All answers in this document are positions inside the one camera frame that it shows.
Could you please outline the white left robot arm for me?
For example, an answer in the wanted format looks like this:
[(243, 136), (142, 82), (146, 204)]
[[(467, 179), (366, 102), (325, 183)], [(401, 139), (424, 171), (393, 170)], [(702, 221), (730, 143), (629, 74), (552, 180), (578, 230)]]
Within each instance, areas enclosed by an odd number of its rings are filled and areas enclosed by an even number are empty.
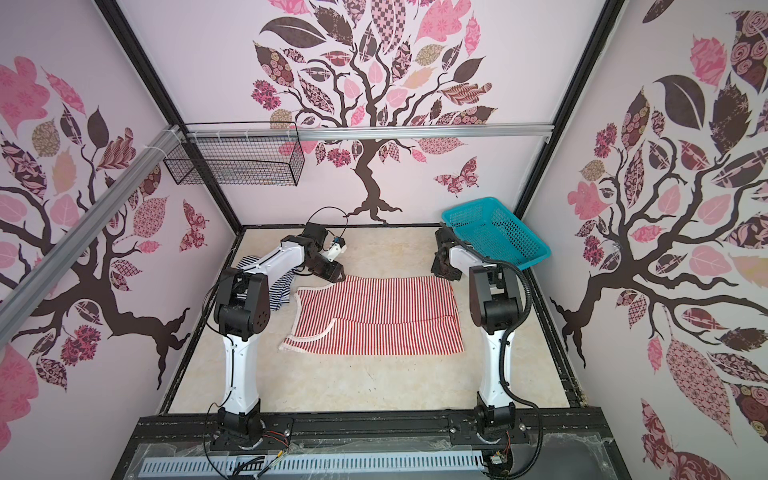
[(346, 241), (335, 236), (326, 246), (328, 235), (327, 228), (309, 222), (300, 234), (284, 237), (268, 254), (230, 267), (220, 276), (213, 319), (225, 347), (227, 391), (216, 419), (230, 442), (256, 445), (265, 433), (260, 418), (261, 398), (251, 369), (256, 362), (259, 335), (271, 317), (270, 290), (300, 267), (330, 283), (345, 279), (337, 258), (345, 252)]

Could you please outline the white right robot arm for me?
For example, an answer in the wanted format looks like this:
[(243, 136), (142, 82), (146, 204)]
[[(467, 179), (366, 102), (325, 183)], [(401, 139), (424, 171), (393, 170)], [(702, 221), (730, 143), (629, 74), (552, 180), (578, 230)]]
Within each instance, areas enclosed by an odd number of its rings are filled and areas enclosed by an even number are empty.
[(435, 232), (431, 272), (449, 281), (468, 280), (469, 311), (483, 336), (484, 371), (474, 407), (480, 435), (512, 428), (520, 399), (511, 390), (509, 350), (514, 333), (530, 314), (530, 293), (518, 267), (488, 257), (443, 224)]

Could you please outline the red white striped tank top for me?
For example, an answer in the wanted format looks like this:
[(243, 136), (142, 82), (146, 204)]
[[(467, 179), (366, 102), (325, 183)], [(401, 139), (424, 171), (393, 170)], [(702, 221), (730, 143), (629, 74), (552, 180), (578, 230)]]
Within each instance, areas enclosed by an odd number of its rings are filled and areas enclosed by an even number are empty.
[(282, 350), (333, 356), (447, 356), (464, 351), (449, 281), (362, 278), (296, 292)]

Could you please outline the blue white striped tank top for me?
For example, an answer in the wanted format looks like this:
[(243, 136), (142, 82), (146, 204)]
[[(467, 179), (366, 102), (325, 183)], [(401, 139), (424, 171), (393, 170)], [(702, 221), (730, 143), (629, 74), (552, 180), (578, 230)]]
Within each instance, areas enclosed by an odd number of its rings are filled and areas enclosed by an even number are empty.
[[(260, 258), (258, 256), (244, 256), (238, 261), (236, 268), (250, 271), (250, 267), (254, 267), (259, 260)], [(283, 305), (286, 305), (290, 302), (291, 286), (295, 279), (296, 273), (297, 269), (294, 268), (286, 272), (277, 280), (270, 282), (269, 300), (270, 309), (272, 311), (278, 311)]]

